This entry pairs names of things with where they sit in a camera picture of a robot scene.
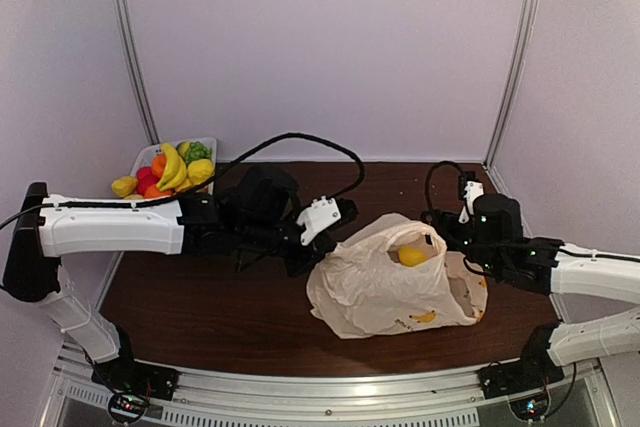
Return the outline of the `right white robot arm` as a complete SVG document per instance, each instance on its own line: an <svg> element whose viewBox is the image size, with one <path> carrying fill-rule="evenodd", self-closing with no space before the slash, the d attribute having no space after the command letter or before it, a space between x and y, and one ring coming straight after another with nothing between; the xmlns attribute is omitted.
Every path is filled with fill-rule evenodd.
<svg viewBox="0 0 640 427"><path fill-rule="evenodd" d="M472 274L543 296L578 295L630 306L598 319L536 327L517 360L478 371L485 397L542 389L562 380L572 363L638 350L638 257L527 237L519 203L502 194L478 195L458 214L430 207L421 218L462 254Z"/></svg>

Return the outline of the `orange toy fruit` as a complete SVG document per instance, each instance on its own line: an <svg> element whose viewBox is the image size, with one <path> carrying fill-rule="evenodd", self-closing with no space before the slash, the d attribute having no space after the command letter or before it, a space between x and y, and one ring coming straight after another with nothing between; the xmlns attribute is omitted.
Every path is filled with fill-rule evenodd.
<svg viewBox="0 0 640 427"><path fill-rule="evenodd" d="M173 195L174 192L171 189L161 191L156 184L152 184L145 190L143 197L146 200L153 200L158 198L171 197Z"/></svg>

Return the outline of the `yellow toy starfruit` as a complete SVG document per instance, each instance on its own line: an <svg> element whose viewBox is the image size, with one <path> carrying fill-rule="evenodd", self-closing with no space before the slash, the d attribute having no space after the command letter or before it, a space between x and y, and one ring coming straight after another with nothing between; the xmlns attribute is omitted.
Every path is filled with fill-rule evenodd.
<svg viewBox="0 0 640 427"><path fill-rule="evenodd" d="M124 176L111 183L111 190L117 197L125 198L137 192L137 185L136 177Z"/></svg>

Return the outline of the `yellow toy banana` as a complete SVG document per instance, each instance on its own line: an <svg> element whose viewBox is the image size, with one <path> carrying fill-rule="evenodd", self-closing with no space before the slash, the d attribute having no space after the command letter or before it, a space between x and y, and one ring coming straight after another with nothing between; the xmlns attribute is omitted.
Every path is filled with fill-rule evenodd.
<svg viewBox="0 0 640 427"><path fill-rule="evenodd" d="M157 187L161 191L183 191L194 185L190 182L187 175L187 165L183 158L179 155L177 149L168 143L161 145L161 151L165 155L166 164Z"/></svg>

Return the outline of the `yellow toy mango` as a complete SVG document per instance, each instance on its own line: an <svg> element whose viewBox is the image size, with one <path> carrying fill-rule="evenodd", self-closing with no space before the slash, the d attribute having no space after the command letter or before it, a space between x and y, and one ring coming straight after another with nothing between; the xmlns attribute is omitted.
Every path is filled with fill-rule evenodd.
<svg viewBox="0 0 640 427"><path fill-rule="evenodd" d="M414 268L430 259L430 256L424 251L408 245L398 248L397 257L399 263L407 268Z"/></svg>

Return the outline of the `large yellow toy lemon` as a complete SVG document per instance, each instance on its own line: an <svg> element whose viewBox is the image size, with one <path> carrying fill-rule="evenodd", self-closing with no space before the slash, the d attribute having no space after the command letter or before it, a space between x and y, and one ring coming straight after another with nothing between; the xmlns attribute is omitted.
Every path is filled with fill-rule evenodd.
<svg viewBox="0 0 640 427"><path fill-rule="evenodd" d="M188 178L194 186L203 184L207 179L212 177L214 173L215 165L207 158L194 160L187 166Z"/></svg>

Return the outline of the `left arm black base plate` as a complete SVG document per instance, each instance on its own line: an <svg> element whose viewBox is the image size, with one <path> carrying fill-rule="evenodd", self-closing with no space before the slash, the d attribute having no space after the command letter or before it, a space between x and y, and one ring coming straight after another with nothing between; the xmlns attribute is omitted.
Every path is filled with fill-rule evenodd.
<svg viewBox="0 0 640 427"><path fill-rule="evenodd" d="M170 401L177 387L176 369L116 359L92 366L91 380L115 392Z"/></svg>

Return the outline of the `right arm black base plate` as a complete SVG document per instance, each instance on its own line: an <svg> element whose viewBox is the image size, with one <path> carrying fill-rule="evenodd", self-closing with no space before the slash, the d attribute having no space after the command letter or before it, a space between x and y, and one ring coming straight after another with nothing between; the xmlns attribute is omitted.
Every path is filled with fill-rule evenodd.
<svg viewBox="0 0 640 427"><path fill-rule="evenodd" d="M562 367L532 359L494 362L477 371L485 399L515 396L528 391L543 390L549 384L565 378Z"/></svg>

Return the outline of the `green toy grape bunch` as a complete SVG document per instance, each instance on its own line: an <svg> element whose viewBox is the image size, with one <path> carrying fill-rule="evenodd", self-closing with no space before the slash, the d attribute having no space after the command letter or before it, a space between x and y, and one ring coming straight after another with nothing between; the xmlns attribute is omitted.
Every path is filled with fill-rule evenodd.
<svg viewBox="0 0 640 427"><path fill-rule="evenodd" d="M210 160L212 153L213 153L213 149L207 147L202 142L199 142L199 141L191 142L184 154L184 161L187 165L189 165L192 162L195 162L198 160L203 160L203 159Z"/></svg>

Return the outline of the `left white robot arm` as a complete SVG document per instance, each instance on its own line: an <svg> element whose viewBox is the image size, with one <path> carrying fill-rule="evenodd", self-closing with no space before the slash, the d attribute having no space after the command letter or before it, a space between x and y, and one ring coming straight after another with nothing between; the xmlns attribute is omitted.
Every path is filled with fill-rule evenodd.
<svg viewBox="0 0 640 427"><path fill-rule="evenodd" d="M83 252L279 257L289 276L310 271L335 243L319 219L331 199L303 208L284 171L253 166L236 187L214 196L186 191L148 201L85 201L52 196L33 183L15 228L2 278L14 299L37 304L84 350L94 375L123 391L137 389L145 367L128 334L80 298L61 258Z"/></svg>

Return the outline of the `cream printed plastic bag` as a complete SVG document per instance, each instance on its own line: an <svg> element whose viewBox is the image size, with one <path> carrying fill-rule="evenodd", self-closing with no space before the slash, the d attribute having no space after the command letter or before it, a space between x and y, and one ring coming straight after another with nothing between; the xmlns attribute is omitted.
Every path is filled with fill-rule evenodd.
<svg viewBox="0 0 640 427"><path fill-rule="evenodd" d="M399 247L430 256L402 266ZM314 317L341 339L398 335L479 323L487 281L469 272L431 226L398 213L379 217L327 255L311 271L306 293Z"/></svg>

